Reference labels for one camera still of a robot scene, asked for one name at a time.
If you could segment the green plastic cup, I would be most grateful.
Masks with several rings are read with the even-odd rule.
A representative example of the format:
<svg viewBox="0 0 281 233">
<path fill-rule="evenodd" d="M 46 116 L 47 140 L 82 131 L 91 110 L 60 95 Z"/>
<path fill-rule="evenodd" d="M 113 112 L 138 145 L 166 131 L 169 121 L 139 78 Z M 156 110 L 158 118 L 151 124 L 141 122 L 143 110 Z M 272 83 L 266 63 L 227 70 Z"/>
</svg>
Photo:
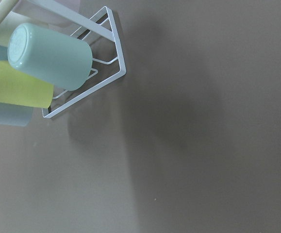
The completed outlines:
<svg viewBox="0 0 281 233">
<path fill-rule="evenodd" d="M 73 91 L 88 80 L 93 55 L 90 46 L 82 40 L 23 23 L 10 37 L 8 61 L 21 72 Z"/>
</svg>

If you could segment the grey plastic cup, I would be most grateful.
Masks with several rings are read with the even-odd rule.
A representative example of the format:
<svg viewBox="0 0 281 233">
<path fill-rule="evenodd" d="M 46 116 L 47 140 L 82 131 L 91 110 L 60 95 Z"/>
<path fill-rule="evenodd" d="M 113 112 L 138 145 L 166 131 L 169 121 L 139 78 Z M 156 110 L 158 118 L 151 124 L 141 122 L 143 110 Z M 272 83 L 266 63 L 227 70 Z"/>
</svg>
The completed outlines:
<svg viewBox="0 0 281 233">
<path fill-rule="evenodd" d="M 27 126 L 32 114 L 32 107 L 0 103 L 0 124 L 2 125 Z"/>
</svg>

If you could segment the yellow plastic cup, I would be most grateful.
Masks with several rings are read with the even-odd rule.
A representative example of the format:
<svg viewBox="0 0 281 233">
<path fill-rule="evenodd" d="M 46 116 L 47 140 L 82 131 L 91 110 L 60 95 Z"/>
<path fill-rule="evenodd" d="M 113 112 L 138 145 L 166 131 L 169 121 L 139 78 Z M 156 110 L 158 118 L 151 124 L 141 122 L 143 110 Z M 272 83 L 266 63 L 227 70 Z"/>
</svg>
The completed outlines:
<svg viewBox="0 0 281 233">
<path fill-rule="evenodd" d="M 48 108 L 54 86 L 0 61 L 0 103 Z"/>
</svg>

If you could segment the cream plastic cup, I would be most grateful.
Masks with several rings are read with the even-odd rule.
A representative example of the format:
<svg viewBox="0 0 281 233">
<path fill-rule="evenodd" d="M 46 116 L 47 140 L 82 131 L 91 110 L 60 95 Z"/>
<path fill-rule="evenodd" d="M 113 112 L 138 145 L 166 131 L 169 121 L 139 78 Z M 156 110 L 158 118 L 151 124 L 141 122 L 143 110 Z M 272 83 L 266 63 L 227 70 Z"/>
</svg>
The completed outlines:
<svg viewBox="0 0 281 233">
<path fill-rule="evenodd" d="M 31 22 L 29 17 L 10 12 L 0 24 L 0 46 L 8 46 L 10 37 L 18 25 Z"/>
</svg>

